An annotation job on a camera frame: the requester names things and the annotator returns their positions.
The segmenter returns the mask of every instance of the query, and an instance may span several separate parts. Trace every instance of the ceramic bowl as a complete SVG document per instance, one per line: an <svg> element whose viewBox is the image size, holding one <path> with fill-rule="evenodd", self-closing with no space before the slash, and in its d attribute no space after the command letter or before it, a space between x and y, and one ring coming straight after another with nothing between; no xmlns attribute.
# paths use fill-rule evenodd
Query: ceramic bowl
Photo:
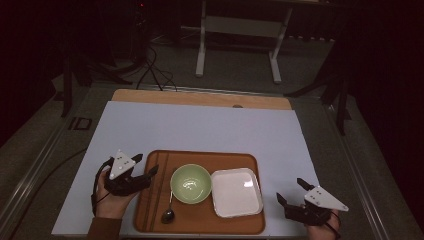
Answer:
<svg viewBox="0 0 424 240"><path fill-rule="evenodd" d="M197 164L181 166L172 174L171 190L183 203L200 203L211 193L211 176L205 168Z"/></svg>

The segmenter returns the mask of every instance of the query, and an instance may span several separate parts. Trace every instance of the silver spoon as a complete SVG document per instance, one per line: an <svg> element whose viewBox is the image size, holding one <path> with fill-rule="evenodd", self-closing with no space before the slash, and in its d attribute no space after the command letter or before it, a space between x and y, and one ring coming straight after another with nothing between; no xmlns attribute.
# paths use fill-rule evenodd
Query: silver spoon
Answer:
<svg viewBox="0 0 424 240"><path fill-rule="evenodd" d="M172 191L171 191L171 197L169 198L169 207L166 209L166 211L162 214L161 222L163 224L171 223L175 218L175 213L171 208L172 204Z"/></svg>

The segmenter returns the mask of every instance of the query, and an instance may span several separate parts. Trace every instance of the black cable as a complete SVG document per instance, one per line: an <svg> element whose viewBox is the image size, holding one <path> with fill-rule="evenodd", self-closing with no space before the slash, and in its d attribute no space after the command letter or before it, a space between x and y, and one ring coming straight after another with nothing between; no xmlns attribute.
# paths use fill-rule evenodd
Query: black cable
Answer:
<svg viewBox="0 0 424 240"><path fill-rule="evenodd" d="M77 155L81 154L82 152L86 151L87 148L84 148L76 153L74 153L73 155L71 155L70 157L66 158L63 162L59 163L59 165L57 165L55 168L53 168L53 170L50 171L50 173L46 176L46 178L44 178L44 180L41 182L41 184L38 186L37 190L35 190L34 194L32 195L31 199L28 202L28 205L26 206L24 212L21 215L21 218L19 219L17 225L15 226L15 228L13 229L12 234L10 235L9 239L13 239L13 237L15 236L16 232L18 231L19 226L22 224L22 221L24 220L24 217L26 216L26 214L28 213L29 208L31 207L32 203L34 202L35 197L37 196L38 192L40 191L41 187L43 187L43 185L47 182L47 180L51 177L51 175L53 175L53 173L56 172L57 169L59 169L63 164L67 163L69 160L71 160L72 158L76 157Z"/></svg>
<svg viewBox="0 0 424 240"><path fill-rule="evenodd" d="M177 89L177 85L175 85L175 83L174 83L174 81L172 81L172 79L174 78L174 74L172 74L172 72L169 72L169 71L162 71L162 70L160 70L157 66L155 66L154 64L152 64L152 67L153 67L153 69L155 69L156 71L158 71L167 81L162 85L162 89L165 89L165 87L166 87L166 85L168 85L168 83L171 83L173 86L174 86L174 88L175 88L175 91L176 92L178 92L178 89ZM170 74L171 76L170 77L167 77L166 75L165 75L165 73L168 73L168 74Z"/></svg>
<svg viewBox="0 0 424 240"><path fill-rule="evenodd" d="M103 199L105 199L107 196L109 196L110 193L107 193L106 195L104 195L102 198L100 198L99 200L97 200L96 204L98 204L99 202L101 202Z"/></svg>
<svg viewBox="0 0 424 240"><path fill-rule="evenodd" d="M155 63L155 61L156 61L156 52L153 50L153 53L154 53L154 56L153 56L153 64ZM138 83L137 83L137 86L136 86L136 88L135 89L138 89L139 87L140 87L140 84L141 84L141 82L143 81L143 79L144 79L144 77L146 76L146 74L151 70L151 68L152 68L152 65L149 65L149 64L147 64L148 65L148 68L147 68L147 70L143 73L143 75L140 77L140 79L138 80Z"/></svg>
<svg viewBox="0 0 424 240"><path fill-rule="evenodd" d="M107 160L106 162L104 162L102 164L102 166L99 168L99 170L96 173L96 177L94 179L94 184L93 184L93 194L91 194L91 210L93 211L93 215L96 216L96 205L97 203L99 203L101 200L103 200L105 197L107 197L108 194L106 194L106 196L102 197L100 200L97 200L97 183L100 177L100 174L102 173L103 169L106 166L112 166L113 164L113 157L110 157L109 160Z"/></svg>
<svg viewBox="0 0 424 240"><path fill-rule="evenodd" d="M334 229L328 222L325 223L325 226L327 226L331 231L333 231L333 233L336 235L336 239L341 238L340 233L337 232L337 230Z"/></svg>
<svg viewBox="0 0 424 240"><path fill-rule="evenodd" d="M161 91L163 91L163 88L162 88L162 86L160 85L160 83L159 83L158 79L156 78L156 74L155 74L155 72L154 72L154 71L153 71L153 69L152 69L152 67L153 67L153 65L155 64L155 61L156 61L157 53L156 53L156 51L155 51L152 47L150 47L150 46L149 46L149 48L150 48L150 50L152 50L152 51L153 51L153 53L155 54L155 55L154 55L154 56L155 56L155 58L154 58L154 61L152 62L152 64L150 64L150 63L149 63L149 61L146 61L146 63L147 63L147 65L149 66L149 70L150 70L150 72L151 72L151 73L152 73L152 75L153 75L153 79L155 80L156 85L158 85L159 89L160 89Z"/></svg>

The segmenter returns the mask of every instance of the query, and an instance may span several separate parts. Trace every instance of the table leg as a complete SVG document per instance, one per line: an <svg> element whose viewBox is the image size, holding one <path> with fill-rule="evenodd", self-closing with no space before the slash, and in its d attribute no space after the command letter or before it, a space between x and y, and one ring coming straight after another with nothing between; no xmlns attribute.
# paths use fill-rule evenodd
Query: table leg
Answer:
<svg viewBox="0 0 424 240"><path fill-rule="evenodd" d="M277 56L278 52L280 51L281 44L283 43L284 35L286 33L292 11L293 8L287 9L284 22L281 24L280 33L277 38L277 45L275 46L273 52L269 52L269 61L271 64L272 77L274 79L274 83L276 84L281 83L280 69L278 68Z"/></svg>
<svg viewBox="0 0 424 240"><path fill-rule="evenodd" d="M197 56L197 66L196 66L196 77L203 76L203 69L205 66L205 35L206 35L206 1L202 2L202 19L200 22L200 47L199 54Z"/></svg>

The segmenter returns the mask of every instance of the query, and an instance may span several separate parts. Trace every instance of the brown tray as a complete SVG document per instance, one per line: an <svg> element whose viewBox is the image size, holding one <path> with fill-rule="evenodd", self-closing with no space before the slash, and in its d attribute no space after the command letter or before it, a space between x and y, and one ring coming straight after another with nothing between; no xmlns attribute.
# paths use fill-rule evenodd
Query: brown tray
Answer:
<svg viewBox="0 0 424 240"><path fill-rule="evenodd" d="M263 211L256 215L221 218L216 215L212 194L198 204L190 205L172 200L176 218L171 224L162 224L160 218L168 208L172 173L180 166L193 163L206 168L210 174L217 170L250 168L259 182L256 159L249 154L210 153L158 150L149 154L146 172L159 164L159 171L150 188L144 189L138 199L135 228L139 232L192 233L192 234L259 234L265 228Z"/></svg>

